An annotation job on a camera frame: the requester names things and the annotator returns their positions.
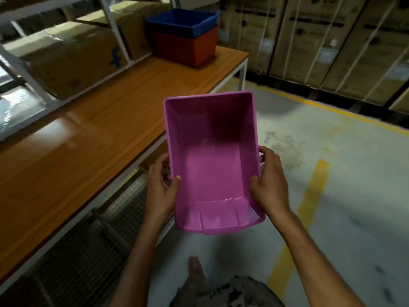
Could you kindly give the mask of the clear plastic wrapped package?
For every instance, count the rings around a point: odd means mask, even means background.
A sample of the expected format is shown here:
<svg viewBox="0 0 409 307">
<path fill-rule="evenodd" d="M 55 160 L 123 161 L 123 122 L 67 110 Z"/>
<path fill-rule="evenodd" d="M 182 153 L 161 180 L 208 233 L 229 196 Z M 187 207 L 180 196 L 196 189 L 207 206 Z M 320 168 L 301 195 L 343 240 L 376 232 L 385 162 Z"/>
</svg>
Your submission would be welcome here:
<svg viewBox="0 0 409 307">
<path fill-rule="evenodd" d="M 0 132 L 43 111 L 45 103 L 20 76 L 0 62 Z"/>
</svg>

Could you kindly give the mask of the plain cardboard box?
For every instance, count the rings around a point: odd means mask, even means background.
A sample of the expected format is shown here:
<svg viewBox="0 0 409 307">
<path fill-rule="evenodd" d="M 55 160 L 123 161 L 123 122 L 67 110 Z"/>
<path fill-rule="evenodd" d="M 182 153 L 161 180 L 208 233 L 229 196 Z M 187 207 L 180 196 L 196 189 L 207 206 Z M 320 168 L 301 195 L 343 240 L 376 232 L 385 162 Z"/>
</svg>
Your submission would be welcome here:
<svg viewBox="0 0 409 307">
<path fill-rule="evenodd" d="M 111 5 L 110 12 L 116 22 L 119 34 L 124 43 L 126 52 L 131 60 L 137 60 L 148 53 L 151 53 L 151 44 L 146 31 L 146 19 L 171 9 L 171 4 L 157 1 L 129 1 Z M 109 28 L 105 12 L 101 9 L 93 13 L 84 15 L 75 22 L 96 25 Z M 116 39 L 109 40 L 113 44 L 104 41 L 98 53 L 111 52 L 117 43 Z"/>
</svg>

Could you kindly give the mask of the blue plastic bin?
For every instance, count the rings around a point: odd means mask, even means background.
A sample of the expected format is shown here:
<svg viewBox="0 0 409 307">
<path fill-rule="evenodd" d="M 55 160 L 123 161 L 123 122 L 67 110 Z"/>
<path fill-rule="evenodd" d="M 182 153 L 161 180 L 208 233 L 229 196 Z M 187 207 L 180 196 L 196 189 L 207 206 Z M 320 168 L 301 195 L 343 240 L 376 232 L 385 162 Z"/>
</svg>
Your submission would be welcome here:
<svg viewBox="0 0 409 307">
<path fill-rule="evenodd" d="M 146 19 L 149 30 L 196 39 L 217 26 L 219 13 L 170 9 Z"/>
</svg>

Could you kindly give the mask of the red plastic bin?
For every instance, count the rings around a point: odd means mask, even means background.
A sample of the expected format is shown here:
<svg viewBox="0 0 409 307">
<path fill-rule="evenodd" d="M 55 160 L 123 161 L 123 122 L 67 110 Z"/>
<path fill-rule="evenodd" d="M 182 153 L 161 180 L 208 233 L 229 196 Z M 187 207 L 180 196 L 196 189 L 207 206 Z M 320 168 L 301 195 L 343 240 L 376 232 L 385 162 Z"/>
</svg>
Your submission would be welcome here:
<svg viewBox="0 0 409 307">
<path fill-rule="evenodd" d="M 216 54 L 218 25 L 195 39 L 150 31 L 157 57 L 190 67 L 199 67 Z"/>
</svg>

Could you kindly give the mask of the wooden table with white frame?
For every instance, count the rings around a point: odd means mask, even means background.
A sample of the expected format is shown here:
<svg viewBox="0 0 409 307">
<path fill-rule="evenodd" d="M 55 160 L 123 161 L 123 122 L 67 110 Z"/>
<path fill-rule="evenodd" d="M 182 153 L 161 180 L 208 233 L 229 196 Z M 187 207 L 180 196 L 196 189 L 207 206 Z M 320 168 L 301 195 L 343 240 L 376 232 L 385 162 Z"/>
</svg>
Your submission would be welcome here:
<svg viewBox="0 0 409 307">
<path fill-rule="evenodd" d="M 217 46 L 199 68 L 149 56 L 0 142 L 0 292 L 163 136 L 165 98 L 216 91 L 248 56 Z"/>
</svg>

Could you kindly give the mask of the person's left hand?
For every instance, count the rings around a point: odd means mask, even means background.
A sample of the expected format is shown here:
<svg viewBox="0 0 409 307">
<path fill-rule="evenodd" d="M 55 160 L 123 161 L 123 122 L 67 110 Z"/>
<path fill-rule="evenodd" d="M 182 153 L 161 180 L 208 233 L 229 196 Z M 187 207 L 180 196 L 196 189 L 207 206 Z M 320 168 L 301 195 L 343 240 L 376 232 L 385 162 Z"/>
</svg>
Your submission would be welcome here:
<svg viewBox="0 0 409 307">
<path fill-rule="evenodd" d="M 162 154 L 148 170 L 148 185 L 145 217 L 152 222 L 164 224 L 174 209 L 175 201 L 167 200 L 165 196 L 164 171 L 170 169 L 169 154 Z"/>
</svg>

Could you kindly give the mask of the person's camouflage shorts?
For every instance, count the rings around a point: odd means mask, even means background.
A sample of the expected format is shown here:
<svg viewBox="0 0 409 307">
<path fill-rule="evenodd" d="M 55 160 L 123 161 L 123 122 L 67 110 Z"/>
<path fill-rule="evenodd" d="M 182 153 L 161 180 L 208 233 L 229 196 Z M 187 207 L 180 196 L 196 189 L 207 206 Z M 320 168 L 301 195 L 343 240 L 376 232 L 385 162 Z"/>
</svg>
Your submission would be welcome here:
<svg viewBox="0 0 409 307">
<path fill-rule="evenodd" d="M 227 283 L 210 288 L 202 275 L 189 275 L 168 307 L 285 307 L 264 283 L 234 275 Z"/>
</svg>

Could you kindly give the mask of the large strapped cardboard box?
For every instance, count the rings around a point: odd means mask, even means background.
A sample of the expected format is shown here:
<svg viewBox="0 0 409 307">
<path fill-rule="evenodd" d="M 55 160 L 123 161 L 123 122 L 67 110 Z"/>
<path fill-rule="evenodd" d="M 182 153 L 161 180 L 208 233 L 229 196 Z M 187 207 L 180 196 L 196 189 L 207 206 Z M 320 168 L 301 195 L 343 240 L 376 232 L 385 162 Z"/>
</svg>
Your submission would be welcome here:
<svg viewBox="0 0 409 307">
<path fill-rule="evenodd" d="M 391 104 L 388 110 L 409 115 L 409 87 Z"/>
<path fill-rule="evenodd" d="M 320 89 L 377 106 L 409 80 L 409 0 L 369 0 Z"/>
<path fill-rule="evenodd" d="M 269 76 L 319 88 L 366 0 L 287 0 Z"/>
<path fill-rule="evenodd" d="M 220 0 L 218 46 L 249 53 L 248 70 L 268 73 L 286 0 Z"/>
</svg>

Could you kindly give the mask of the white metal shelf rack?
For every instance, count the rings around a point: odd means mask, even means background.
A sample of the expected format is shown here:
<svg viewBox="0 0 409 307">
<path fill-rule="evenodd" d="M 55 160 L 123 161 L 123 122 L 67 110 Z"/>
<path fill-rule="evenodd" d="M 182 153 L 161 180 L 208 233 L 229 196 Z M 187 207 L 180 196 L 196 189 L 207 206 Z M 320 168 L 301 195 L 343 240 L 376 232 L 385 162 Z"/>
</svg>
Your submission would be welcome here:
<svg viewBox="0 0 409 307">
<path fill-rule="evenodd" d="M 145 20 L 172 4 L 98 1 L 93 13 L 0 42 L 0 142 L 151 56 Z"/>
</svg>

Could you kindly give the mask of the person's left forearm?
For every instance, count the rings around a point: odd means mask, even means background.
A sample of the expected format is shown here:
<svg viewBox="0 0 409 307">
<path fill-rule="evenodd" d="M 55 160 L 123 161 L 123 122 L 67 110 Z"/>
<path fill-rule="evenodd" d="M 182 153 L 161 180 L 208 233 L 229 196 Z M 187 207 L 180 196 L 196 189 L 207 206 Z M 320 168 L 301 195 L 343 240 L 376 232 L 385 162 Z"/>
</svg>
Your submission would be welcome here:
<svg viewBox="0 0 409 307">
<path fill-rule="evenodd" d="M 170 213 L 146 212 L 108 307 L 147 307 L 150 272 L 158 237 Z"/>
</svg>

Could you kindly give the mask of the pink plastic bin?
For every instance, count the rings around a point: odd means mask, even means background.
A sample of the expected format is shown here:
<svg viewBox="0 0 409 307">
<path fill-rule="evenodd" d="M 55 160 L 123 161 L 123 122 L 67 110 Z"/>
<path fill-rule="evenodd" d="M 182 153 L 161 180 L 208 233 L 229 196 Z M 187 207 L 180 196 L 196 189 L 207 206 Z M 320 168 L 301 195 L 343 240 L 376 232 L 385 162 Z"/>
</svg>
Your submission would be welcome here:
<svg viewBox="0 0 409 307">
<path fill-rule="evenodd" d="M 221 235 L 262 223 L 250 191 L 261 175 L 253 93 L 169 97 L 163 113 L 171 174 L 181 177 L 176 227 Z"/>
</svg>

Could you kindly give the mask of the person's right forearm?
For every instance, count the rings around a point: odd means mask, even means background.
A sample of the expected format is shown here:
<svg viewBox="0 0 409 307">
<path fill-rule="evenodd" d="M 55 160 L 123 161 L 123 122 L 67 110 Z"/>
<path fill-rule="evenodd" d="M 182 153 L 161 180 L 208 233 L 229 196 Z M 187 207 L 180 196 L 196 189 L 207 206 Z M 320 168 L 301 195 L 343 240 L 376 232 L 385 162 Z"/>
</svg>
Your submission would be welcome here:
<svg viewBox="0 0 409 307">
<path fill-rule="evenodd" d="M 310 307 L 366 307 L 290 209 L 268 213 L 294 261 Z"/>
</svg>

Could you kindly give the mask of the person's right hand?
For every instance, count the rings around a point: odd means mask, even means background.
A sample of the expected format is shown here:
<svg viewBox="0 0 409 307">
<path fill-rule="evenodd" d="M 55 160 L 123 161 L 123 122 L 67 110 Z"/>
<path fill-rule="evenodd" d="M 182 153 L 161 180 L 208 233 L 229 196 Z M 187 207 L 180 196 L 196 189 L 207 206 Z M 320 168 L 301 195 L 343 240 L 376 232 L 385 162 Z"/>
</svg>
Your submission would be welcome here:
<svg viewBox="0 0 409 307">
<path fill-rule="evenodd" d="M 279 155 L 265 146 L 259 146 L 258 151 L 262 154 L 259 179 L 263 183 L 264 198 L 256 203 L 272 222 L 276 222 L 290 212 L 288 182 Z"/>
</svg>

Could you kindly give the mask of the cardboard box with blue print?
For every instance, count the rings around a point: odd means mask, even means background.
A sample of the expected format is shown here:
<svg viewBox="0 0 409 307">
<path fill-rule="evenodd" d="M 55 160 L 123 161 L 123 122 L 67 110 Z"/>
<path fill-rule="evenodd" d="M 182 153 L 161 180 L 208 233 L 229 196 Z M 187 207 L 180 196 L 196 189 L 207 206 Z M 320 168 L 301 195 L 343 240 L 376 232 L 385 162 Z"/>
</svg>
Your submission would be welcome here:
<svg viewBox="0 0 409 307">
<path fill-rule="evenodd" d="M 113 44 L 109 41 L 113 39 L 117 40 L 110 28 L 66 22 L 8 42 L 4 48 L 25 62 L 46 92 L 67 99 L 127 65 L 118 42 L 111 52 L 96 51 L 104 41 Z"/>
</svg>

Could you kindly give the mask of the person's foot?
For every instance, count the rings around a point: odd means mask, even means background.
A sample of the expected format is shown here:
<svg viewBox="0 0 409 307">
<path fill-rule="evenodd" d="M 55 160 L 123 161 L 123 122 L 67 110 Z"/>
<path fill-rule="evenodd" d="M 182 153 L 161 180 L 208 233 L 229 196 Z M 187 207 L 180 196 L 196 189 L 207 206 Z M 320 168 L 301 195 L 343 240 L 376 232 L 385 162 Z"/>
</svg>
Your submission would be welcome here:
<svg viewBox="0 0 409 307">
<path fill-rule="evenodd" d="M 189 277 L 205 278 L 202 265 L 197 256 L 190 256 L 188 259 L 188 274 Z"/>
</svg>

